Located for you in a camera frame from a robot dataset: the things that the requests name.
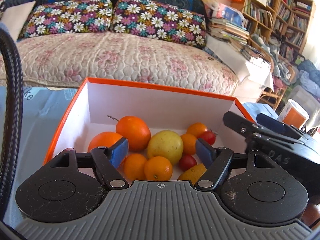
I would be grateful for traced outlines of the right floral cushion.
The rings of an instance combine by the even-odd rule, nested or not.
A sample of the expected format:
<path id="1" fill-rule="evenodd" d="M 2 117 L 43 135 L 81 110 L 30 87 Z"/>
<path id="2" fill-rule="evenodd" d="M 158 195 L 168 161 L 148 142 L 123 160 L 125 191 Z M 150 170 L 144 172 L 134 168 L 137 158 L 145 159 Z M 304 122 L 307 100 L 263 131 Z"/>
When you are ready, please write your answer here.
<path id="1" fill-rule="evenodd" d="M 206 46 L 203 15 L 157 1 L 119 0 L 113 9 L 111 30 L 200 49 Z"/>

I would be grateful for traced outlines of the small yellow pear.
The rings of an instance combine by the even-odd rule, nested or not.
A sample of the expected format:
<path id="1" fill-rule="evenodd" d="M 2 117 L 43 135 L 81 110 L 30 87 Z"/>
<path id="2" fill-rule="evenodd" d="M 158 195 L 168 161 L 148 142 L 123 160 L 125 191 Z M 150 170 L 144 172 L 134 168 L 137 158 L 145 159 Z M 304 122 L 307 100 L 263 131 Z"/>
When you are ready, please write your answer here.
<path id="1" fill-rule="evenodd" d="M 195 185 L 196 182 L 202 177 L 202 175 L 206 172 L 206 167 L 203 164 L 197 164 L 190 169 L 183 172 L 178 180 L 189 180 L 192 185 Z"/>

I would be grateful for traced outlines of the blue tablecloth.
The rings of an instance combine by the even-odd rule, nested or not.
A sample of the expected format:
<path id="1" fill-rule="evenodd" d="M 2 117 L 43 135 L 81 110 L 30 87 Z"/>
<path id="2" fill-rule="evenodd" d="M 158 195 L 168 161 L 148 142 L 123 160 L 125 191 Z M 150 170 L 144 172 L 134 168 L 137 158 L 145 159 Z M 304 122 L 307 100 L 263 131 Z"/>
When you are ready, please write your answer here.
<path id="1" fill-rule="evenodd" d="M 76 94 L 74 89 L 32 88 L 30 91 L 33 98 L 25 99 L 23 105 L 21 149 L 14 187 L 42 165 L 55 130 Z M 253 116 L 252 105 L 243 107 Z"/>

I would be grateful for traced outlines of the small orange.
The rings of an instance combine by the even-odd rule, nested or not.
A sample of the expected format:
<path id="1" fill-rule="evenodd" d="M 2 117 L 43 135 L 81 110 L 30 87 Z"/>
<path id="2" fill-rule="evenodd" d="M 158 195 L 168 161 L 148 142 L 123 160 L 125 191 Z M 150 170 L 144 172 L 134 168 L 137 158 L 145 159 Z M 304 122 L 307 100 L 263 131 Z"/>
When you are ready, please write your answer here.
<path id="1" fill-rule="evenodd" d="M 201 136 L 204 132 L 208 131 L 208 127 L 201 123 L 201 122 L 197 122 L 194 123 L 192 125 L 190 125 L 186 131 L 187 134 L 192 134 L 193 136 L 195 136 L 196 138 L 198 138 L 199 136 Z"/>

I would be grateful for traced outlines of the rattan chair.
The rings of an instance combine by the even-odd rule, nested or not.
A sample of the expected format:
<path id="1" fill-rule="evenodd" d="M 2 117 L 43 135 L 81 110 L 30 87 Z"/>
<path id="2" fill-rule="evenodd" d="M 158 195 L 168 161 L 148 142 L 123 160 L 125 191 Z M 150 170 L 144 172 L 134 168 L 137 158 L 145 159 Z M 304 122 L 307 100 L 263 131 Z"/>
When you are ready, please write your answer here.
<path id="1" fill-rule="evenodd" d="M 266 103 L 276 110 L 280 105 L 282 98 L 296 77 L 295 70 L 287 59 L 279 55 L 279 47 L 269 45 L 257 34 L 250 36 L 250 41 L 255 49 L 257 49 L 264 59 L 271 64 L 271 85 L 265 85 L 257 102 Z"/>

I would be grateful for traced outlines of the large yellow pear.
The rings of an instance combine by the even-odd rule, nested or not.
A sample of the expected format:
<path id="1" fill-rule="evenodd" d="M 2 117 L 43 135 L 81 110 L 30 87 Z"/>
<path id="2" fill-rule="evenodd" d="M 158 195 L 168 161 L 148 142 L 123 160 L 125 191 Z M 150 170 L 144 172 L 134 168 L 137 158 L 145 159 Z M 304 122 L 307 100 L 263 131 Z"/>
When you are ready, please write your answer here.
<path id="1" fill-rule="evenodd" d="M 149 159 L 160 156 L 176 165 L 183 155 L 183 141 L 174 131 L 160 131 L 151 137 L 146 154 Z"/>

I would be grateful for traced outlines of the stack of books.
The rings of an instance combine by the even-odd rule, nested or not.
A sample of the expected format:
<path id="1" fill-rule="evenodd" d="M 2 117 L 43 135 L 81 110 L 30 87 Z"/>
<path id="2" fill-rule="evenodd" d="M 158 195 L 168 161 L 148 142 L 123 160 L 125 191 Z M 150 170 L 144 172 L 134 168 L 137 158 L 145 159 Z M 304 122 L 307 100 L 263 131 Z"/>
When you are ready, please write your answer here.
<path id="1" fill-rule="evenodd" d="M 211 18 L 207 24 L 207 32 L 212 37 L 226 41 L 247 44 L 249 40 L 249 32 L 245 28 L 223 18 Z"/>

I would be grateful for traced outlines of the cream pillow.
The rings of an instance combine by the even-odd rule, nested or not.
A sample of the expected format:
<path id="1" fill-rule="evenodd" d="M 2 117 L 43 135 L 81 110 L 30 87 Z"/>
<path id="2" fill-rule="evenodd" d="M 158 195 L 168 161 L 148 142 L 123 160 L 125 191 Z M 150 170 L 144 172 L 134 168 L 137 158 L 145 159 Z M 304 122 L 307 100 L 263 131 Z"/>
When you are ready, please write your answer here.
<path id="1" fill-rule="evenodd" d="M 1 18 L 1 28 L 7 31 L 15 42 L 18 40 L 24 23 L 33 10 L 35 3 L 35 1 L 32 1 L 9 7 L 3 13 Z"/>

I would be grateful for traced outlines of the large orange persimmon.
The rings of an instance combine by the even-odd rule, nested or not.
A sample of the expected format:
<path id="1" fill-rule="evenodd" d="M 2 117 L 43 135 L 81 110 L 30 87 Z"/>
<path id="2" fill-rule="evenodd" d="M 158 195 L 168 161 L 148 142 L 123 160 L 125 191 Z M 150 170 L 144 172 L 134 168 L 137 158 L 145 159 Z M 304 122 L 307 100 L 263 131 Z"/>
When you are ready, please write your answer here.
<path id="1" fill-rule="evenodd" d="M 122 136 L 116 132 L 99 133 L 90 141 L 87 151 L 90 152 L 99 146 L 111 147 L 121 138 Z"/>

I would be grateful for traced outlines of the left floral cushion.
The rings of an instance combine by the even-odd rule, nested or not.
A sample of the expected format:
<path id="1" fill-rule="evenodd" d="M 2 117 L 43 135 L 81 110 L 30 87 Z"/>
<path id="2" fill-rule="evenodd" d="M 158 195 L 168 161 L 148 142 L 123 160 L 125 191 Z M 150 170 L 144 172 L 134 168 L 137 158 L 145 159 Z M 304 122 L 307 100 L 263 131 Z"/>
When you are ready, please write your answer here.
<path id="1" fill-rule="evenodd" d="M 19 39 L 52 34 L 101 33 L 111 26 L 111 0 L 69 0 L 36 6 Z"/>

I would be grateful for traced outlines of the orange plastic canister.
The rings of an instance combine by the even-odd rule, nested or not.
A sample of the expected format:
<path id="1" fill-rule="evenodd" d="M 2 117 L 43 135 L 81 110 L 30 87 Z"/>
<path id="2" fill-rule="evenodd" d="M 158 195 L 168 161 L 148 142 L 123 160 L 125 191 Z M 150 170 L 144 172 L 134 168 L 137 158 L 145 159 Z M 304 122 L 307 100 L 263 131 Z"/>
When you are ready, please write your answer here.
<path id="1" fill-rule="evenodd" d="M 277 117 L 279 122 L 301 129 L 309 120 L 306 110 L 295 100 L 289 99 Z"/>

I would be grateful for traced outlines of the wooden bookshelf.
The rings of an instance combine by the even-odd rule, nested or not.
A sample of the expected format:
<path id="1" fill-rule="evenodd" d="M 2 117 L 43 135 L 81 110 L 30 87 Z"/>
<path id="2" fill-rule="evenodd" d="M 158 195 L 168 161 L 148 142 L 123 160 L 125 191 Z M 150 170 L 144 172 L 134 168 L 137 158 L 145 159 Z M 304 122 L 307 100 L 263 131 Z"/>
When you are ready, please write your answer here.
<path id="1" fill-rule="evenodd" d="M 288 51 L 303 52 L 315 10 L 313 0 L 242 0 L 233 6 L 242 12 L 250 34 L 266 42 L 284 37 Z"/>

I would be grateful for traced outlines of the large orange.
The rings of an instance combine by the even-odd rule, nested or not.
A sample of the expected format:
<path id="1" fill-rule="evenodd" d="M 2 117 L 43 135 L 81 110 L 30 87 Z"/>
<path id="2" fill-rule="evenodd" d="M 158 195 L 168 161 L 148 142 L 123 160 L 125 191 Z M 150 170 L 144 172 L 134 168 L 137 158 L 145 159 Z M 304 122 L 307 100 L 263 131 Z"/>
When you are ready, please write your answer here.
<path id="1" fill-rule="evenodd" d="M 171 162 L 161 156 L 152 157 L 144 166 L 145 178 L 149 181 L 166 181 L 172 177 Z"/>

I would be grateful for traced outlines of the orange with stem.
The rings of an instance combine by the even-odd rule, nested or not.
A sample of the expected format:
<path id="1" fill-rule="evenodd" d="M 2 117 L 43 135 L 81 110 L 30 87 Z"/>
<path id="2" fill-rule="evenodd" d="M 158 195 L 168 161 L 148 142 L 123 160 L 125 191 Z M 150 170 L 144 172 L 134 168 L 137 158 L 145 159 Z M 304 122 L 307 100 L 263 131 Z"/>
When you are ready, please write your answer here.
<path id="1" fill-rule="evenodd" d="M 144 120 L 136 116 L 124 116 L 120 119 L 109 116 L 109 118 L 116 120 L 116 133 L 128 140 L 129 151 L 142 152 L 147 148 L 151 132 Z"/>

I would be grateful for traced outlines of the red tomato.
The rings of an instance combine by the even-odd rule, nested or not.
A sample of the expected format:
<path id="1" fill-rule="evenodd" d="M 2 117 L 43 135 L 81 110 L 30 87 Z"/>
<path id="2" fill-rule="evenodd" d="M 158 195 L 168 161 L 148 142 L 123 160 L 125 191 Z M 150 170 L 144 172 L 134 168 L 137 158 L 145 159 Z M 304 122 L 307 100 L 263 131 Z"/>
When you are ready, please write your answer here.
<path id="1" fill-rule="evenodd" d="M 192 155 L 183 155 L 180 161 L 178 162 L 178 166 L 180 170 L 183 172 L 189 170 L 190 168 L 194 167 L 197 165 L 196 159 Z"/>
<path id="2" fill-rule="evenodd" d="M 205 131 L 198 138 L 203 139 L 210 145 L 213 145 L 216 142 L 216 133 L 212 131 Z"/>

